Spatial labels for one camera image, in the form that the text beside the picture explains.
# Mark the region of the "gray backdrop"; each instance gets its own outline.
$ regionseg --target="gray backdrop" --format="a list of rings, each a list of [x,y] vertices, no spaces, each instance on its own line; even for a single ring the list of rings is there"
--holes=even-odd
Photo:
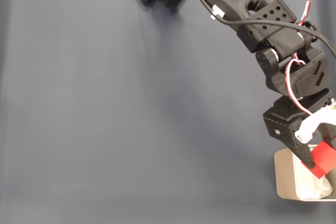
[[[301,17],[306,0],[285,1]],[[277,196],[284,146],[262,114],[279,95],[197,0],[0,11],[1,224],[335,223],[335,204]],[[312,0],[333,42],[335,13]]]

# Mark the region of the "red and white wire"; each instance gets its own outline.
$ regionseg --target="red and white wire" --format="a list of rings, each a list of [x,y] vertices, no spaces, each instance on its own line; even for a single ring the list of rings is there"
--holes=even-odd
[[[309,10],[310,10],[310,5],[311,5],[311,1],[307,1],[306,6],[304,8],[304,12],[303,12],[302,17],[301,17],[301,21],[300,21],[300,23],[298,23],[299,26],[302,26],[303,23],[306,21],[306,19],[308,17],[308,14],[309,14]],[[294,53],[292,56],[293,56],[293,58],[299,60],[299,57],[298,57],[297,53]]]
[[[305,65],[306,63],[303,60],[297,60],[297,59],[291,59],[287,66],[286,66],[286,87],[287,87],[287,91],[289,94],[289,97],[291,98],[291,100],[293,101],[293,103],[303,112],[306,112],[308,115],[312,115],[312,113],[307,110],[305,107],[303,107],[300,102],[298,101],[298,99],[295,97],[293,91],[292,91],[292,87],[290,84],[290,67],[292,66],[293,62],[299,63],[299,64],[303,64]]]
[[[307,16],[309,14],[309,10],[310,10],[310,5],[311,5],[311,2],[307,1],[306,7],[304,8],[304,12],[302,14],[301,22],[298,25],[302,26],[303,23],[306,21]],[[286,80],[286,87],[287,87],[288,95],[291,98],[291,100],[293,101],[293,103],[300,110],[302,110],[303,112],[307,113],[308,115],[312,115],[312,113],[309,110],[307,110],[305,107],[303,107],[301,105],[301,103],[298,101],[298,99],[295,97],[295,95],[294,95],[294,93],[292,91],[292,87],[291,87],[291,84],[290,84],[290,68],[291,68],[293,62],[295,62],[296,64],[303,64],[303,65],[306,64],[303,60],[299,60],[299,57],[298,57],[297,53],[293,54],[292,56],[293,56],[293,59],[291,59],[288,62],[287,66],[286,66],[286,71],[285,71],[285,76],[286,76],[285,80]]]

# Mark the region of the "black cable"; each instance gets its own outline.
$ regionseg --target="black cable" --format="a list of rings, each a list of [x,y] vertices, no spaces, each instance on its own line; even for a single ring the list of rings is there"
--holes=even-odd
[[[201,3],[205,6],[205,8],[212,14],[213,9],[212,7],[206,2],[206,0],[199,0]],[[292,23],[286,23],[286,22],[281,22],[281,21],[274,21],[274,20],[239,20],[239,21],[228,21],[225,20],[218,15],[215,16],[215,18],[221,22],[224,25],[228,26],[238,26],[238,25],[275,25],[275,26],[281,26],[281,27],[288,27],[291,29],[295,29],[298,31],[304,31],[307,34],[310,34],[312,36],[315,36],[318,38],[320,41],[322,41],[326,47],[331,51],[332,55],[336,59],[336,48],[334,45],[319,31],[312,30],[310,28],[302,27],[296,24]]]
[[[313,29],[314,31],[317,31],[317,30],[318,30],[317,27],[316,27],[316,25],[314,25],[314,24],[313,24],[312,22],[310,22],[310,21],[305,21],[305,22],[303,23],[303,25],[306,26],[307,28]],[[315,41],[317,41],[317,37],[312,36],[311,42],[314,43]]]

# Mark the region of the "black robotic arm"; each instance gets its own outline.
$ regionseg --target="black robotic arm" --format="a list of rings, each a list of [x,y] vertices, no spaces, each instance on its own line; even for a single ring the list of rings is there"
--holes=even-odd
[[[149,4],[153,0],[142,0]],[[331,103],[331,77],[325,54],[311,46],[316,37],[333,50],[334,47],[319,33],[295,25],[296,16],[283,0],[200,0],[212,18],[230,26],[256,59],[266,76],[269,89],[281,93],[272,108],[264,113],[270,136],[282,141],[308,167],[314,168],[308,144],[296,132],[309,115],[289,98],[285,81],[286,62],[296,55],[305,64],[293,65],[290,85],[293,95],[311,113]],[[181,0],[163,0],[166,7]],[[314,28],[311,23],[303,23]],[[324,141],[336,148],[336,126],[320,124]]]

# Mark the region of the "red cube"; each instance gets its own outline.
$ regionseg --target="red cube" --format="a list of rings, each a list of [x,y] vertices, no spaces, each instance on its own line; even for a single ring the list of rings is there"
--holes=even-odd
[[[325,141],[322,141],[311,151],[312,158],[315,162],[315,168],[310,169],[305,166],[317,177],[329,173],[336,166],[336,150]]]

